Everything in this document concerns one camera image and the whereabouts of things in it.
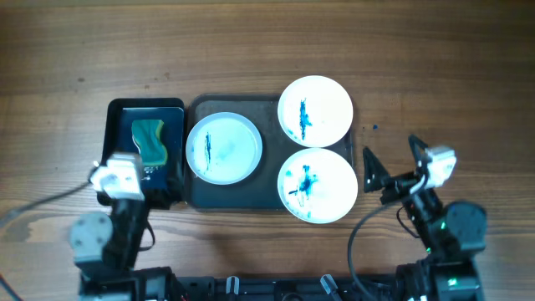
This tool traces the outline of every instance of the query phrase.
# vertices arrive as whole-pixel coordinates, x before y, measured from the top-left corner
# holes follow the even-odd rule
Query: blue stain
[[[300,115],[299,115],[299,126],[301,127],[301,138],[304,140],[304,137],[306,135],[306,129],[307,129],[307,125],[308,126],[312,126],[312,124],[310,123],[310,120],[308,119],[308,114],[306,112],[307,110],[307,106],[305,104],[305,101],[307,101],[307,99],[304,99],[304,100],[301,100],[301,107],[299,108],[299,112],[300,112]]]
[[[310,176],[310,166],[303,166],[304,170],[304,179],[299,185],[299,188],[289,192],[289,195],[297,195],[298,191],[304,192],[305,196],[307,198],[310,197],[310,194],[312,193],[312,185],[318,181],[318,178],[316,175]]]
[[[210,167],[210,160],[211,160],[211,144],[210,144],[210,133],[206,133],[206,140],[205,140],[205,149],[204,149],[204,155],[206,157],[206,170]]]

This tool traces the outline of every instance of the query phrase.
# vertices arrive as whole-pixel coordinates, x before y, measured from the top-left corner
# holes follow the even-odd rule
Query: wood grain
[[[535,298],[535,8],[521,3],[289,3],[0,9],[0,212],[77,185],[100,158],[119,97],[280,93],[309,74],[354,102],[359,179],[368,145],[392,174],[414,168],[409,133],[454,147],[438,190],[488,212],[478,257],[487,300]],[[379,205],[359,192],[329,225],[288,213],[152,212],[155,248],[137,267],[181,276],[348,275],[353,225]],[[0,267],[28,300],[74,299],[69,226],[100,207],[90,190],[0,232]],[[359,271],[425,255],[385,212],[362,230]],[[6,298],[4,292],[0,298]]]

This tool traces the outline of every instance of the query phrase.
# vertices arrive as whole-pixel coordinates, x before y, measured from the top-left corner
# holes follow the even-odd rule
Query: black container
[[[278,122],[280,95],[204,94],[187,112],[187,133],[201,119],[219,112],[232,112],[248,118],[262,137],[262,158],[247,178],[231,185],[214,185],[197,177],[189,166],[185,172],[187,202],[199,211],[280,210],[284,209],[277,190],[277,177],[283,163],[304,149],[284,134]],[[326,147],[341,155],[354,168],[351,130],[335,144]]]
[[[132,140],[132,121],[158,119],[164,121],[160,140],[167,149],[167,162],[160,167],[145,167],[141,190],[150,207],[169,209],[182,200],[185,112],[184,103],[177,98],[115,99],[108,105],[106,130],[101,164],[116,151],[139,153]],[[109,206],[104,193],[97,194],[101,205]]]

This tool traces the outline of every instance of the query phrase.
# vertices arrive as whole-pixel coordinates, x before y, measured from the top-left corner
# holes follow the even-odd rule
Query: white bowl
[[[284,206],[294,216],[318,224],[345,216],[359,191],[351,165],[335,152],[320,148],[290,156],[278,173],[277,187]]]
[[[229,112],[203,118],[186,141],[186,159],[202,180],[217,185],[239,182],[257,167],[262,138],[247,118]]]
[[[339,83],[311,75],[291,83],[278,101],[278,121],[290,139],[325,147],[342,139],[353,122],[351,98]]]

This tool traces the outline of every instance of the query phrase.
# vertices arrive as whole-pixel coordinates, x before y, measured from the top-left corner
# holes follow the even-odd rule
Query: green sponge
[[[163,166],[167,162],[167,149],[160,141],[161,120],[134,120],[132,139],[140,150],[144,166]]]

